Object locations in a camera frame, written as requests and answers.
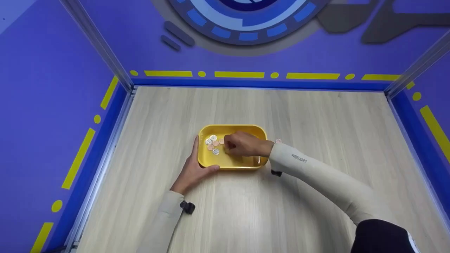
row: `yellow stripe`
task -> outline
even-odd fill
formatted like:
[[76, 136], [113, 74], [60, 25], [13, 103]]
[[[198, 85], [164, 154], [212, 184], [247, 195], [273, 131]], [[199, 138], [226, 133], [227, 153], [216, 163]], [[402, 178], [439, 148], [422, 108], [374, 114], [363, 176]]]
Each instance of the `yellow stripe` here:
[[321, 79], [321, 80], [335, 80], [341, 74], [339, 73], [288, 73], [287, 79]]
[[361, 80], [371, 81], [395, 81], [400, 75], [378, 75], [378, 74], [365, 74]]
[[80, 168], [81, 162], [84, 159], [84, 156], [86, 155], [86, 152], [90, 146], [90, 143], [94, 137], [95, 130], [92, 128], [89, 128], [89, 130], [86, 133], [86, 136], [83, 140], [83, 143], [80, 146], [80, 149], [78, 150], [78, 153], [75, 156], [75, 159], [73, 160], [72, 166], [70, 166], [69, 172], [67, 173], [66, 179], [64, 179], [63, 185], [61, 188], [64, 189], [70, 189], [70, 186], [73, 183], [73, 180], [75, 179], [75, 176], [77, 175], [78, 169]]
[[264, 78], [264, 72], [215, 71], [215, 77]]
[[108, 106], [108, 103], [111, 100], [111, 96], [116, 89], [117, 82], [119, 82], [119, 79], [117, 78], [117, 76], [114, 76], [111, 83], [109, 84], [108, 90], [106, 90], [106, 94], [103, 97], [102, 103], [100, 103], [101, 108], [106, 109], [106, 107]]
[[42, 228], [40, 229], [39, 235], [36, 237], [36, 241], [34, 241], [33, 248], [31, 248], [30, 253], [40, 253], [42, 251], [52, 227], [53, 222], [44, 222]]
[[144, 70], [148, 77], [192, 77], [192, 71]]
[[437, 144], [441, 148], [442, 152], [444, 153], [445, 157], [447, 158], [447, 161], [450, 163], [450, 141], [447, 138], [446, 134], [442, 130], [441, 126], [437, 122], [436, 118], [434, 117], [433, 113], [431, 112], [428, 105], [425, 105], [420, 109], [420, 113], [422, 114], [423, 119], [427, 123], [428, 127], [430, 128], [431, 133], [433, 134], [434, 138], [437, 141]]
[[406, 88], [409, 90], [409, 89], [411, 89], [412, 87], [414, 87], [414, 82], [412, 81], [412, 82], [410, 82], [407, 86], [406, 86]]

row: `white sleeve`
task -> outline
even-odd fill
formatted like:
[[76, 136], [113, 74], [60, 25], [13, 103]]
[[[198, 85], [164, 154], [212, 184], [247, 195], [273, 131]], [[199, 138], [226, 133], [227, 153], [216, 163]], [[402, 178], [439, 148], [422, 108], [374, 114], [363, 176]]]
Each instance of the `white sleeve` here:
[[369, 186], [297, 149], [277, 143], [270, 153], [274, 171], [294, 176], [335, 203], [358, 225], [363, 220], [380, 219], [396, 224], [389, 207]]
[[180, 203], [183, 202], [184, 198], [183, 195], [174, 191], [168, 191], [164, 194], [150, 229], [145, 233], [136, 253], [167, 252], [173, 231], [183, 212]]

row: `yellow tray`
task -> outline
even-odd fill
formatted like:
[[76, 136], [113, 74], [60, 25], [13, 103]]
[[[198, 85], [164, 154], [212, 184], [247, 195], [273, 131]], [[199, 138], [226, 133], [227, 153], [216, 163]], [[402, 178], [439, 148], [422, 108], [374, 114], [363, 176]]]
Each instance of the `yellow tray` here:
[[267, 163], [266, 157], [237, 157], [225, 153], [225, 145], [215, 147], [220, 151], [218, 155], [208, 150], [205, 141], [211, 135], [216, 135], [217, 140], [222, 139], [225, 135], [232, 134], [236, 131], [243, 131], [252, 134], [259, 139], [266, 140], [266, 132], [257, 125], [208, 125], [198, 133], [198, 163], [204, 167], [218, 164], [221, 170], [256, 170]]

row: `wood grain surface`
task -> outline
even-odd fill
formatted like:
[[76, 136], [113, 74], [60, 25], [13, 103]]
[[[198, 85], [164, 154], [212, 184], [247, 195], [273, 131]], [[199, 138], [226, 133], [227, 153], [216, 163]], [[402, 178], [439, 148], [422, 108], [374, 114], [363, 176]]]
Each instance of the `wood grain surface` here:
[[[140, 87], [78, 253], [133, 253], [208, 124], [257, 124], [373, 187], [422, 252], [446, 253], [447, 231], [382, 93]], [[355, 225], [305, 183], [219, 171], [186, 196], [168, 252], [349, 253]]]

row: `sleeve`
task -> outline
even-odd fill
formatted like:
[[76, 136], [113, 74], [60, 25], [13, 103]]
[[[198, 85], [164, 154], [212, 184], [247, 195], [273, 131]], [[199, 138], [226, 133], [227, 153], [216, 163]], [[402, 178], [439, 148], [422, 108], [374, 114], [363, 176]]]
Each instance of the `sleeve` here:
[[276, 143], [269, 159], [274, 171], [285, 172], [309, 184], [344, 211], [355, 225], [368, 219], [396, 222], [372, 188], [293, 147]]
[[183, 212], [183, 208], [180, 207], [183, 200], [184, 196], [174, 191], [164, 194], [150, 229], [145, 233], [136, 253], [167, 252], [173, 231]]
[[387, 221], [365, 220], [356, 227], [351, 253], [420, 253], [404, 228]]

